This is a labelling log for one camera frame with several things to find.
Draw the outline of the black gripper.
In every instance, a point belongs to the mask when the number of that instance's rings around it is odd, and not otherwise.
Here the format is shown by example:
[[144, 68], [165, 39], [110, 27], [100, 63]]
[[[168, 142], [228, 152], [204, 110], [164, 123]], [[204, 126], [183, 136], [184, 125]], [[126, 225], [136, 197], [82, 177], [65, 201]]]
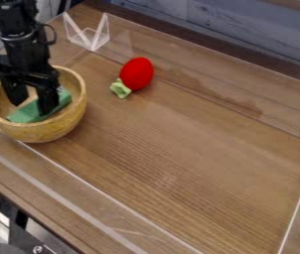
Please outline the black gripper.
[[37, 88], [38, 106], [47, 115], [61, 104], [59, 72], [50, 64], [50, 41], [46, 24], [0, 24], [0, 41], [6, 53], [0, 54], [0, 84], [10, 102], [19, 106], [30, 97], [27, 85]]

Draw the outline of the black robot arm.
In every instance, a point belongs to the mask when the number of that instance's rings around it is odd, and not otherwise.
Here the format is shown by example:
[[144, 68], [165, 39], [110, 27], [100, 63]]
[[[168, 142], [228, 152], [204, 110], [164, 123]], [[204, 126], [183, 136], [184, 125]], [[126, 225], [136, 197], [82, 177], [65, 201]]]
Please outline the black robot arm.
[[37, 0], [0, 0], [0, 84], [15, 106], [30, 97], [29, 86], [38, 93], [41, 115], [50, 114], [61, 104], [59, 71], [50, 64], [49, 24], [38, 21]]

